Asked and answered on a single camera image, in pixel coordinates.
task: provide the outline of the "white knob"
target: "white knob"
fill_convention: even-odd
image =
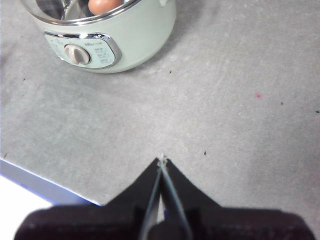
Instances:
[[[76,65],[86,65],[90,61],[89,53],[80,46],[67,44],[64,46],[64,52]]]

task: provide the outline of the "control panel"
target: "control panel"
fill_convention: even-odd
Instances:
[[[45,31],[44,36],[60,59],[77,67],[103,69],[115,65],[121,58],[116,42],[104,33]]]

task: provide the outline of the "metal rim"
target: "metal rim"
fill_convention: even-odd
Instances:
[[[131,0],[128,2],[125,2],[124,4],[107,11],[105,13],[84,17],[84,18],[78,18],[78,19],[72,19],[72,20],[59,20],[59,19],[47,19],[41,16],[38,16],[36,14],[33,14],[32,11],[22,2],[23,6],[28,10],[29,13],[31,13],[35,18],[53,25],[60,25],[60,26],[78,26],[78,25],[86,25],[86,24],[93,24],[96,22],[100,22],[109,18],[112,18],[130,8],[132,8],[134,5],[136,5],[141,0]]]

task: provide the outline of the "egg cooker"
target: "egg cooker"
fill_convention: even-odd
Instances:
[[[176,0],[124,0],[93,15],[89,0],[21,0],[63,61],[94,73],[132,69],[165,44],[176,20]]]

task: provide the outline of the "chrome trim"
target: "chrome trim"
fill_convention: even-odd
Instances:
[[[104,40],[108,44],[108,46],[110,47],[112,53],[114,54],[113,63],[111,63],[108,66],[97,67],[97,68],[77,66],[77,65],[74,65],[74,64],[71,64],[71,63],[65,61],[61,56],[59,56],[59,58],[62,61],[66,62],[66,63],[68,63],[70,65],[76,66],[78,68],[82,68],[82,69],[107,69],[107,68],[110,68],[110,67],[116,65],[120,61],[120,59],[122,57],[122,53],[121,53],[117,43],[115,42],[115,40],[113,40],[112,37],[110,37],[109,35],[106,35],[104,33],[94,32],[94,33],[71,34],[71,33],[50,32],[50,31],[44,30],[44,34],[45,35],[47,34],[47,35],[50,35],[50,36],[53,36],[53,37],[57,37],[57,38],[65,38],[65,39],[101,39],[101,40]]]
[[[59,25],[59,26],[79,26],[79,25],[86,25],[86,24],[93,24],[97,23],[109,18],[112,18],[116,15],[119,15],[120,13],[132,8],[135,6],[137,3],[139,3],[141,0],[131,0],[128,2],[123,3],[122,5],[99,15],[94,15],[94,16],[89,16],[89,17],[84,17],[84,18],[78,18],[78,19],[73,19],[73,20],[59,20],[59,19],[46,19],[44,17],[35,15],[32,13],[32,11],[24,5],[24,7],[27,9],[27,11],[32,14],[35,18],[47,23],[47,24],[53,24],[53,25]]]

